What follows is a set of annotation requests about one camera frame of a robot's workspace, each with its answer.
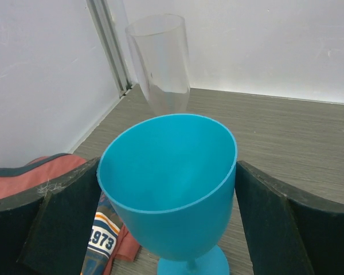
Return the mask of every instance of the blue goblet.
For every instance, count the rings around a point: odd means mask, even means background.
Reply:
[[[237,144],[223,124],[173,114],[141,122],[101,157],[97,177],[158,275],[228,275],[216,245],[233,207]]]

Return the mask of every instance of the gray wooden surface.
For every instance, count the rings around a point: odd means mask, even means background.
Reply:
[[[188,112],[210,116],[235,135],[239,159],[289,184],[344,203],[344,105],[192,89]],[[90,159],[125,129],[153,117],[135,87],[76,150]],[[253,274],[237,201],[220,246],[231,274]],[[156,274],[158,258],[142,249],[112,275]]]

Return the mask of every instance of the white panel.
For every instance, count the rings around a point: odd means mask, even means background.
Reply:
[[[0,0],[0,167],[69,150],[117,99],[85,0]]]
[[[124,0],[186,18],[191,85],[344,103],[344,0]]]

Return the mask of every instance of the plastic goblet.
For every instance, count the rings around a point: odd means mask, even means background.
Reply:
[[[233,207],[237,144],[223,124],[173,114],[141,122],[101,157],[97,177],[158,275],[228,275],[216,245]]]

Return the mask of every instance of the goblet stem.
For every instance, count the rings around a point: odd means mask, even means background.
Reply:
[[[187,262],[187,270],[189,271],[189,273],[195,273],[197,271],[197,264],[195,260]]]

